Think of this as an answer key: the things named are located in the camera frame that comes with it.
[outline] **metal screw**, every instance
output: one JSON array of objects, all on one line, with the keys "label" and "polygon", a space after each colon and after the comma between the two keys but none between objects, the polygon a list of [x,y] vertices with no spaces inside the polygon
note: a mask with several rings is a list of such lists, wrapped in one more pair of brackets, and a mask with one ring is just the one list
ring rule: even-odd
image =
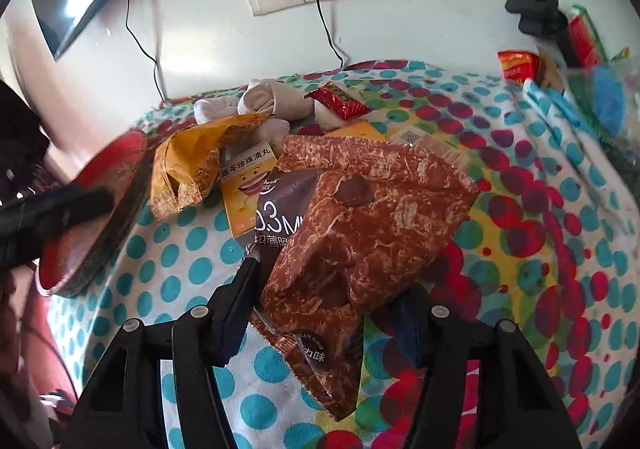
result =
[{"label": "metal screw", "polygon": [[502,330],[503,332],[507,332],[508,334],[512,334],[514,333],[514,331],[516,331],[515,323],[513,321],[509,321],[508,319],[500,321],[500,324],[498,324],[498,326],[500,327],[500,330]]},{"label": "metal screw", "polygon": [[139,326],[140,326],[140,321],[138,321],[137,319],[128,319],[122,325],[122,329],[126,332],[132,332],[137,330]]},{"label": "metal screw", "polygon": [[431,313],[440,319],[444,319],[449,317],[449,309],[446,306],[442,306],[441,304],[437,304],[431,309]]},{"label": "metal screw", "polygon": [[199,304],[198,306],[194,306],[191,309],[191,317],[196,319],[200,317],[205,317],[209,313],[209,309],[203,304]]}]

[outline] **red candy wrapper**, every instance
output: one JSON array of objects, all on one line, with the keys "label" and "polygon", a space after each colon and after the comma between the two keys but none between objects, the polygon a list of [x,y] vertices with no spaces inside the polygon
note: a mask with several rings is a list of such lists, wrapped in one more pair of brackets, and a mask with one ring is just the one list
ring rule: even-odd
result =
[{"label": "red candy wrapper", "polygon": [[540,57],[532,52],[508,50],[498,52],[504,78],[523,85],[527,79],[535,79],[540,66]]},{"label": "red candy wrapper", "polygon": [[371,111],[331,81],[305,95],[305,99],[309,97],[322,103],[343,121],[357,119]]}]

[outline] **polka dot tablecloth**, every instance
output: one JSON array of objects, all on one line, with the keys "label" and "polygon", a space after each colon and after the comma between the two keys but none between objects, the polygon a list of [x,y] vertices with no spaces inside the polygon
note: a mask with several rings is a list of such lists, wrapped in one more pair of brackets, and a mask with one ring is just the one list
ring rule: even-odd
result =
[{"label": "polka dot tablecloth", "polygon": [[[597,449],[637,351],[640,219],[575,106],[534,84],[512,93],[500,77],[452,74],[417,61],[281,80],[307,92],[341,80],[374,110],[367,119],[387,137],[417,126],[468,155],[468,174],[482,193],[420,281],[434,303],[465,318],[517,321],[583,446]],[[160,139],[193,118],[198,97],[154,110],[136,125]],[[174,320],[233,278],[242,251],[228,229],[218,189],[160,222],[145,205],[95,281],[75,299],[51,300],[49,323],[79,389],[126,318]],[[249,327],[239,354],[215,369],[238,447],[402,447],[422,374],[381,317],[366,318],[358,406],[339,423]],[[169,444],[182,449],[169,362],[162,364],[161,383]],[[467,384],[459,447],[473,440],[478,369],[472,364]]]}]

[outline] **white wall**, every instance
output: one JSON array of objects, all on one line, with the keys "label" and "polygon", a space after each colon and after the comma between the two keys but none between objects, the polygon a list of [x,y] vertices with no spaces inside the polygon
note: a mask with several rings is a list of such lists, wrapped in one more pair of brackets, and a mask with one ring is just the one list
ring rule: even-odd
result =
[{"label": "white wall", "polygon": [[[14,0],[4,17],[14,64],[56,143],[82,162],[157,105],[153,65],[126,33],[126,0],[111,0],[57,64],[45,57],[28,1]],[[496,51],[532,46],[504,2],[339,0],[324,11],[352,62],[414,58],[497,72]],[[640,53],[640,19],[628,0],[561,2],[590,10],[610,54],[626,45]],[[132,0],[130,26],[159,51],[171,97],[337,67],[313,4],[254,18],[247,0]]]}]

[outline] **brown snack bag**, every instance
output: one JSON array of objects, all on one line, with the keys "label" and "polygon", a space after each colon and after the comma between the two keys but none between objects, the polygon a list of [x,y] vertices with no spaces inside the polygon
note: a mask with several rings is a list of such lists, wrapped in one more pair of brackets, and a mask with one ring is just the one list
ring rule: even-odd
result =
[{"label": "brown snack bag", "polygon": [[273,267],[259,312],[278,336],[265,337],[341,419],[356,406],[363,316],[433,261],[478,190],[431,153],[364,139],[287,137],[278,170],[305,168],[328,171]]},{"label": "brown snack bag", "polygon": [[161,220],[199,203],[220,173],[220,151],[262,124],[267,114],[234,115],[181,130],[156,150],[151,212]]}]

